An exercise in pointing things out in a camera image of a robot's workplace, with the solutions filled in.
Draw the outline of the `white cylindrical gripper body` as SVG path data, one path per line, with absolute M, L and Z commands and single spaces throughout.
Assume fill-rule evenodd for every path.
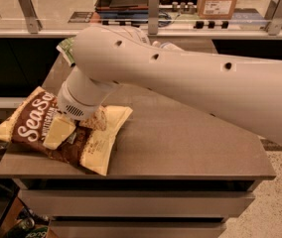
M 90 79 L 76 66 L 62 84 L 58 93 L 58 106 L 69 118 L 86 120 L 119 87 L 118 83 Z

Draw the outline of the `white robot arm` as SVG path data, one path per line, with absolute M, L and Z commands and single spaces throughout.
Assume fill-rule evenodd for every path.
M 169 50 L 130 26 L 91 24 L 73 42 L 60 110 L 87 119 L 122 84 L 193 106 L 282 146 L 282 60 Z

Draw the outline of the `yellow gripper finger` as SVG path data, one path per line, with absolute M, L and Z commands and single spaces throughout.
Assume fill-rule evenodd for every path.
M 56 114 L 49 132 L 45 137 L 43 145 L 51 150 L 55 150 L 75 129 L 75 123 L 64 114 Z

